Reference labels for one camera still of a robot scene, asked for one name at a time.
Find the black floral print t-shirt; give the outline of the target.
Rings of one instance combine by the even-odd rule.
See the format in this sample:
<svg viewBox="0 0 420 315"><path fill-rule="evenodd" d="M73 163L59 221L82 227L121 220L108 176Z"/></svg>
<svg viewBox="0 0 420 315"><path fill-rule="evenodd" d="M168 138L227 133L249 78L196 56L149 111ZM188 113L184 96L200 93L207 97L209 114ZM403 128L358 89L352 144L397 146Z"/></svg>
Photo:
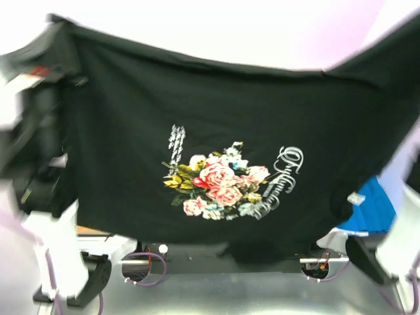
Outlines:
<svg viewBox="0 0 420 315"><path fill-rule="evenodd" d="M61 17L124 128L112 221L138 241L228 245L237 261L306 251L352 214L419 116L419 17L328 71L194 58Z"/></svg>

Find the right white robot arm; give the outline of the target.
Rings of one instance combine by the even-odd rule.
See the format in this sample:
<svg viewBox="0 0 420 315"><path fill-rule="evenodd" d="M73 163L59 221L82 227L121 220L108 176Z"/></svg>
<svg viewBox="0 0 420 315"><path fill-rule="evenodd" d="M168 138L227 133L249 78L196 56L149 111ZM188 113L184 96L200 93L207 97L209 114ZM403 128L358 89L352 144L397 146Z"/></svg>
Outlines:
<svg viewBox="0 0 420 315"><path fill-rule="evenodd" d="M368 274L368 268L398 278L400 283L419 283L419 123L403 140L391 162L379 175L379 184L396 211L389 231L373 252L366 242L374 233L334 228L326 236L302 240L303 252L317 257L325 249L345 254L353 265Z"/></svg>

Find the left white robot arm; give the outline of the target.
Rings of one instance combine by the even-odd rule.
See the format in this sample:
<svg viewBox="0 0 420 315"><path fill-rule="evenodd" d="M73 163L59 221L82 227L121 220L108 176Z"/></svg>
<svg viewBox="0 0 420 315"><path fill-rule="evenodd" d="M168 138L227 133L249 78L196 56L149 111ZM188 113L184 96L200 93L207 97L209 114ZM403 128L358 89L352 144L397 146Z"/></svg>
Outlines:
<svg viewBox="0 0 420 315"><path fill-rule="evenodd" d="M17 86L22 117L1 129L1 178L23 219L6 216L33 243L41 286L33 299L85 308L102 294L112 264L139 259L145 243L116 236L116 150L124 128L97 91L91 54L65 30L51 30L1 57Z"/></svg>

